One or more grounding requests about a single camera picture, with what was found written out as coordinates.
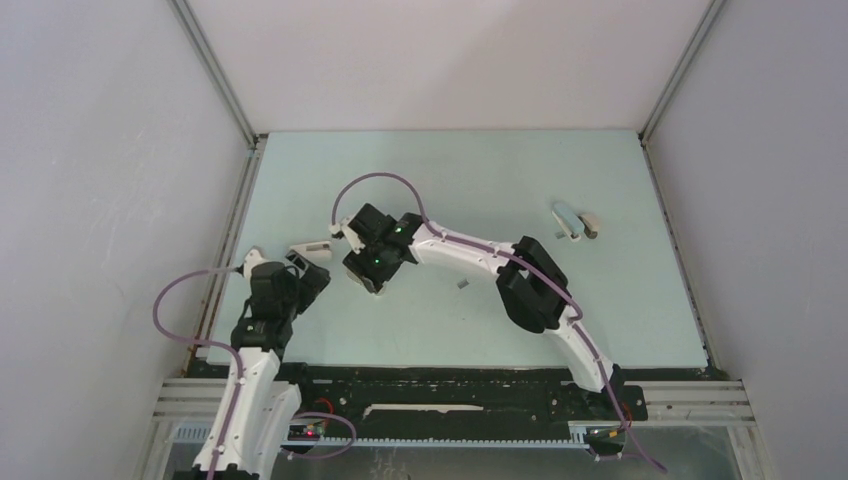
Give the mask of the white stapler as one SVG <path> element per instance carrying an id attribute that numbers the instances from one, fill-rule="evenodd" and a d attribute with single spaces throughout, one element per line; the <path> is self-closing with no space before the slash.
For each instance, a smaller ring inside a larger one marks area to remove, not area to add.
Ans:
<path id="1" fill-rule="evenodd" d="M 328 240 L 294 244 L 290 250 L 312 263 L 329 262 L 333 257 L 331 242 Z"/>

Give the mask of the light blue stapler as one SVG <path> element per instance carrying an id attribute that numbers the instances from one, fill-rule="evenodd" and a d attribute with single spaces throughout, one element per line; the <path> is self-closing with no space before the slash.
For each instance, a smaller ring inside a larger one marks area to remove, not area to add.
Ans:
<path id="1" fill-rule="evenodd" d="M 579 241 L 584 233 L 585 226 L 577 213 L 564 202 L 552 204 L 551 213 L 559 224 L 563 234 L 572 242 Z"/>

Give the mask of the beige brown stapler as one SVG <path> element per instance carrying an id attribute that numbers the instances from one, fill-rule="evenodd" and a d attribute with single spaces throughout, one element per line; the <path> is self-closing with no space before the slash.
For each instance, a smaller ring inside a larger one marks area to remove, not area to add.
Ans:
<path id="1" fill-rule="evenodd" d="M 578 219 L 583 224 L 583 235 L 588 239 L 596 239 L 600 232 L 599 218 L 589 212 L 581 213 Z"/>

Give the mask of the olive green stapler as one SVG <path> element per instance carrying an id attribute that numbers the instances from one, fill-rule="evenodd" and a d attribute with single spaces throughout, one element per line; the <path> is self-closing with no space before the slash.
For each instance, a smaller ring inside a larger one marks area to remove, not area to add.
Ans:
<path id="1" fill-rule="evenodd" d="M 380 283 L 375 283 L 367 276 L 354 272 L 350 269 L 347 270 L 347 275 L 357 284 L 361 285 L 369 294 L 374 296 L 380 296 L 383 294 L 383 286 Z"/>

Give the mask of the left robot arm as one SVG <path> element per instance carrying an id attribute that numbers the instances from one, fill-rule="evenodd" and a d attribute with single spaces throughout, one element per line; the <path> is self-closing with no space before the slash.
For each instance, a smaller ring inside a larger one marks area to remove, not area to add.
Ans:
<path id="1" fill-rule="evenodd" d="M 327 269 L 297 250 L 280 261 L 251 249 L 240 268 L 250 293 L 230 335 L 237 353 L 209 435 L 177 479 L 267 479 L 293 416 L 316 403 L 315 388 L 292 378 L 274 384 L 294 320 L 329 285 Z"/>

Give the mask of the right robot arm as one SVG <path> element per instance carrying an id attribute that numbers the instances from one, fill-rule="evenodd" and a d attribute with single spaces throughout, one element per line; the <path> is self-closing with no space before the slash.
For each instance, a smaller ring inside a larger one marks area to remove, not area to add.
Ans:
<path id="1" fill-rule="evenodd" d="M 588 414 L 606 418 L 620 407 L 623 373 L 583 326 L 567 277 L 536 239 L 487 241 L 416 213 L 395 219 L 371 204 L 334 221 L 329 231 L 349 243 L 343 264 L 374 295 L 404 264 L 441 266 L 493 282 L 507 317 L 527 332 L 550 337 L 565 356 Z"/>

